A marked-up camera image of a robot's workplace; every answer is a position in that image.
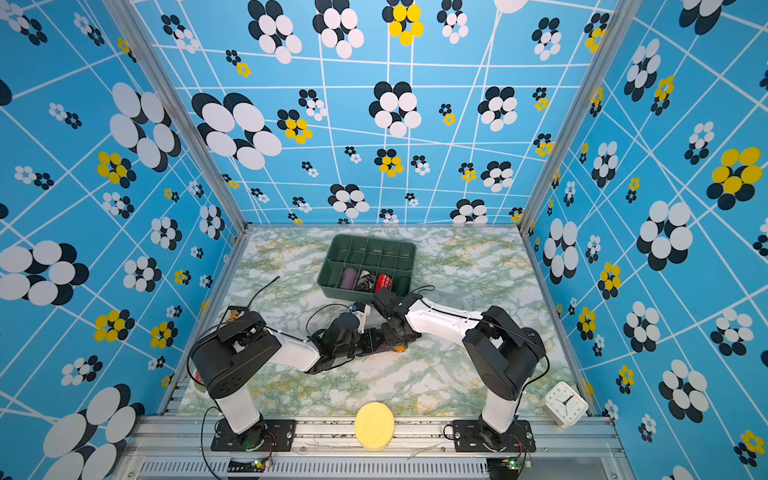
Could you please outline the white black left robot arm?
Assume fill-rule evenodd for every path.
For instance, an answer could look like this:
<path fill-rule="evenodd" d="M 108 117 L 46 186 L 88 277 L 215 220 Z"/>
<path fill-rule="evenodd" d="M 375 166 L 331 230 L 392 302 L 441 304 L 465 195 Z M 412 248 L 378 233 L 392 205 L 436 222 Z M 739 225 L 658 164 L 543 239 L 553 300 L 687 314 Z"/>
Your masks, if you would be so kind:
<path fill-rule="evenodd" d="M 191 361 L 225 425 L 241 435 L 256 431 L 263 422 L 247 384 L 264 366 L 274 364 L 314 375 L 372 355 L 384 343 L 381 330 L 362 330 L 360 318 L 349 312 L 305 340 L 273 332 L 260 314 L 248 312 L 200 337 L 192 347 Z"/>

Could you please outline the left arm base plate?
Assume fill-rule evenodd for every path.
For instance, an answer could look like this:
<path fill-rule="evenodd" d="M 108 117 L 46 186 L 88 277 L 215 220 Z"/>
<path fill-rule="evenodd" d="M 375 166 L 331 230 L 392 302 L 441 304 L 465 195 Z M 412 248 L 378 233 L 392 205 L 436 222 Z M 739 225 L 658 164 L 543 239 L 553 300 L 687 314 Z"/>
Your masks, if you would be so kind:
<path fill-rule="evenodd" d="M 216 422 L 211 450 L 214 452 L 289 452 L 296 434 L 297 421 L 260 419 L 244 432 L 236 434 L 226 419 Z"/>

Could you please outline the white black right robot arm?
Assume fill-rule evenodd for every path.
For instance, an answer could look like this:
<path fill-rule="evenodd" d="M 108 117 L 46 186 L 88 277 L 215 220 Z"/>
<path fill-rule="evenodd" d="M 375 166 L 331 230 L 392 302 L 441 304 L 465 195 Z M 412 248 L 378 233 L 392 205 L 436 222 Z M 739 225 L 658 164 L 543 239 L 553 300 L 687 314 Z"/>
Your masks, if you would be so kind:
<path fill-rule="evenodd" d="M 508 434 L 537 365 L 548 359 L 535 329 L 519 326 L 495 305 L 482 312 L 464 311 L 417 293 L 399 296 L 387 288 L 374 293 L 372 303 L 386 320 L 382 330 L 394 346 L 432 335 L 464 347 L 487 388 L 480 424 L 497 436 Z"/>

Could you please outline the purple teal sock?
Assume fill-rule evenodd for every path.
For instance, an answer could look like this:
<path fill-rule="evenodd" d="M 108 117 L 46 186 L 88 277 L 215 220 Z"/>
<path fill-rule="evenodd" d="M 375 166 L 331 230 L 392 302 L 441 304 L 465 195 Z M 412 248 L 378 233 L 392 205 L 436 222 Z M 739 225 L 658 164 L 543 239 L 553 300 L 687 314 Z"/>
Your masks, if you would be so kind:
<path fill-rule="evenodd" d="M 404 351 L 407 345 L 420 337 L 410 328 L 394 328 L 388 325 L 366 328 L 362 342 L 362 356 L 389 351 Z"/>

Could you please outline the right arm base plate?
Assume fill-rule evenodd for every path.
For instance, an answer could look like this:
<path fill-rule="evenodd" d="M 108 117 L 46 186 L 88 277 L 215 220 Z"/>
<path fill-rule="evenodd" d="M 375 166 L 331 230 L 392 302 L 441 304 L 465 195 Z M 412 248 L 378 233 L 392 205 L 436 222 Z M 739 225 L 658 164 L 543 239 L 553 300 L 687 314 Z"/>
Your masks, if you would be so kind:
<path fill-rule="evenodd" d="M 459 453 L 534 453 L 537 450 L 531 425 L 517 420 L 504 433 L 498 433 L 481 419 L 454 420 L 450 423 L 454 448 Z"/>

